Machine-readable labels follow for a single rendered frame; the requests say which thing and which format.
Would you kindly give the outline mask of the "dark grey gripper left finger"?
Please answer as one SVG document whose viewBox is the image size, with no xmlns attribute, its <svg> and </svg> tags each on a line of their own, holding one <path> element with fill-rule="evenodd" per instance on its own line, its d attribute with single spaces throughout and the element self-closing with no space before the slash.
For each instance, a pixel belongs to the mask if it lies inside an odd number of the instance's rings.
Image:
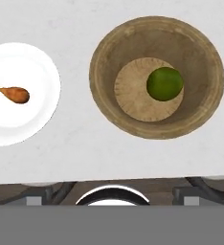
<svg viewBox="0 0 224 245">
<path fill-rule="evenodd" d="M 0 205 L 43 206 L 52 199 L 52 188 L 27 188 L 19 194 L 1 200 Z"/>
</svg>

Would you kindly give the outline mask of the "green lime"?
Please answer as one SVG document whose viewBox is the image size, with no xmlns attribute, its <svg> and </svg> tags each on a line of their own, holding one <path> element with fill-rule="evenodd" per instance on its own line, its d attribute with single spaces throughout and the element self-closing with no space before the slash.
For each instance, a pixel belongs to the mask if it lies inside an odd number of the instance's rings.
<svg viewBox="0 0 224 245">
<path fill-rule="evenodd" d="M 161 67 L 153 71 L 147 78 L 146 90 L 158 101 L 176 98 L 184 87 L 181 74 L 170 67 Z"/>
</svg>

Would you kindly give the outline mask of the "white round plate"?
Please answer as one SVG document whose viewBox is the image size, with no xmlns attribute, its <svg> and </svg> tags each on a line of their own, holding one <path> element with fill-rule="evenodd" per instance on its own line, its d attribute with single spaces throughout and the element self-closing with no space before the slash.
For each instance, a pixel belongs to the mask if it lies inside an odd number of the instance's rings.
<svg viewBox="0 0 224 245">
<path fill-rule="evenodd" d="M 0 146 L 32 137 L 53 116 L 60 97 L 56 65 L 30 44 L 0 44 L 0 87 L 13 86 L 26 89 L 30 98 L 17 104 L 0 93 Z"/>
</svg>

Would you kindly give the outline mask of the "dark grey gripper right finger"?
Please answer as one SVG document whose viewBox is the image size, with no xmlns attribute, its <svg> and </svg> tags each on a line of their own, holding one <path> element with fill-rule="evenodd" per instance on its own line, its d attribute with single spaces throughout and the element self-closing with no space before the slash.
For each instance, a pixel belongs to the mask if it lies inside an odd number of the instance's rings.
<svg viewBox="0 0 224 245">
<path fill-rule="evenodd" d="M 172 204 L 178 206 L 215 206 L 224 200 L 223 191 L 199 187 L 176 187 L 172 189 L 172 195 Z"/>
</svg>

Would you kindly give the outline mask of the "tan wooden deep plate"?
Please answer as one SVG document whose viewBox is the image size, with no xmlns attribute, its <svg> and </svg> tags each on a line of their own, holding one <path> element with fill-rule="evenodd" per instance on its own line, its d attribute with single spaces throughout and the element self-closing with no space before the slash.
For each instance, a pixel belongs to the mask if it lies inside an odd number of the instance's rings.
<svg viewBox="0 0 224 245">
<path fill-rule="evenodd" d="M 158 101 L 146 90 L 149 74 L 178 71 L 180 94 Z M 146 139 L 166 140 L 202 126 L 224 92 L 224 69 L 211 41 L 193 26 L 165 16 L 132 19 L 108 33 L 93 53 L 89 70 L 93 99 L 119 129 Z"/>
</svg>

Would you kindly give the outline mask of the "black and white round thing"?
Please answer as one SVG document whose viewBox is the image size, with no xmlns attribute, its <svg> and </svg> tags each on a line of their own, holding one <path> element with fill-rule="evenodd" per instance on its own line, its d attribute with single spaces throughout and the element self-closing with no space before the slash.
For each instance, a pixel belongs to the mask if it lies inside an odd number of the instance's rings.
<svg viewBox="0 0 224 245">
<path fill-rule="evenodd" d="M 118 200 L 135 206 L 149 206 L 149 200 L 138 190 L 123 185 L 104 185 L 85 192 L 77 206 L 89 206 L 104 200 Z"/>
</svg>

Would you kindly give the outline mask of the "brown chicken drumstick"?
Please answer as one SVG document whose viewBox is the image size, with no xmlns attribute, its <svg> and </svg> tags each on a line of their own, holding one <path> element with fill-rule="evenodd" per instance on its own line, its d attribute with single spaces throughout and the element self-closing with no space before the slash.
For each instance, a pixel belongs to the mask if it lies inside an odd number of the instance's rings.
<svg viewBox="0 0 224 245">
<path fill-rule="evenodd" d="M 24 104 L 30 99 L 30 93 L 21 87 L 0 87 L 0 93 L 14 103 Z"/>
</svg>

